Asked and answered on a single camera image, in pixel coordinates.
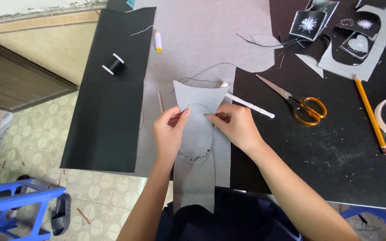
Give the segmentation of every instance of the hand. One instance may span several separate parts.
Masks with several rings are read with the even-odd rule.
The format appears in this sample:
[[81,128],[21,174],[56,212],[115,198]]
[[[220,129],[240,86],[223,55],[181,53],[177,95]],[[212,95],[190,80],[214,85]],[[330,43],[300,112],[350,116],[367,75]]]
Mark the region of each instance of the hand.
[[154,138],[156,139],[157,158],[164,161],[175,161],[181,146],[181,137],[187,123],[190,109],[180,112],[178,106],[165,110],[154,122]]
[[254,123],[251,110],[247,107],[224,104],[218,108],[216,115],[208,114],[206,118],[246,154],[260,148],[264,143]]

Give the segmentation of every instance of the yellow pencil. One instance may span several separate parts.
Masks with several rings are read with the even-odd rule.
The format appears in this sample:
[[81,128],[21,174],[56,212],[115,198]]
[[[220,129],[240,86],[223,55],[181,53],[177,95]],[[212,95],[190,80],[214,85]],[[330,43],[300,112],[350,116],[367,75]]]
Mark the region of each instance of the yellow pencil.
[[369,100],[367,99],[366,92],[364,92],[363,85],[361,84],[361,80],[358,79],[356,75],[355,83],[357,84],[358,91],[360,92],[361,98],[363,99],[364,106],[366,107],[367,114],[369,115],[370,122],[373,125],[373,129],[375,130],[376,137],[378,138],[379,144],[381,145],[381,149],[384,155],[386,155],[386,144],[383,139],[382,133],[379,129],[379,125],[376,122],[375,115],[373,114],[372,107],[370,107]]

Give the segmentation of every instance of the forearm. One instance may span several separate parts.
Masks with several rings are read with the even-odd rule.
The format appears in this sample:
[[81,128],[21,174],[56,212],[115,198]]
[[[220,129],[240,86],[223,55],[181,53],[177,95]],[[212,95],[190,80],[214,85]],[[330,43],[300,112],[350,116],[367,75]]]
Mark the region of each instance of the forearm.
[[310,240],[359,240],[349,224],[265,142],[247,154],[300,233]]
[[157,159],[117,241],[155,240],[172,164],[163,158]]

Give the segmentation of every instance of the starburst embroidery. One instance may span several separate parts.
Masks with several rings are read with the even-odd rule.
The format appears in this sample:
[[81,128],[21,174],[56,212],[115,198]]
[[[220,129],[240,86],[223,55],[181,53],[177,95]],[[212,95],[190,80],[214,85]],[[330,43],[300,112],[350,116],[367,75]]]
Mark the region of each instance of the starburst embroidery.
[[314,29],[316,24],[317,24],[316,19],[312,17],[308,17],[307,19],[303,19],[298,29],[302,29],[302,32],[307,30],[310,33],[310,31]]
[[372,22],[370,22],[369,20],[366,20],[366,19],[358,21],[357,24],[360,25],[360,27],[362,27],[364,29],[369,29],[373,25]]

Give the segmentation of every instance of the scissor blade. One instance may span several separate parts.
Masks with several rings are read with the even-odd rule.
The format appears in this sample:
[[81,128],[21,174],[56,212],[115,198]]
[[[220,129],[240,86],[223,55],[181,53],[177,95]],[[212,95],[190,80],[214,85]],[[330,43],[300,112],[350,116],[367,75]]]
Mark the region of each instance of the scissor blade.
[[275,84],[273,84],[272,82],[270,82],[269,80],[266,80],[265,78],[259,76],[259,75],[256,75],[257,77],[259,77],[260,80],[262,80],[263,82],[265,82],[267,85],[269,85],[272,89],[274,89],[276,92],[278,92],[284,99],[288,100],[288,98],[291,97],[291,94],[281,88],[279,88],[278,86],[276,86]]

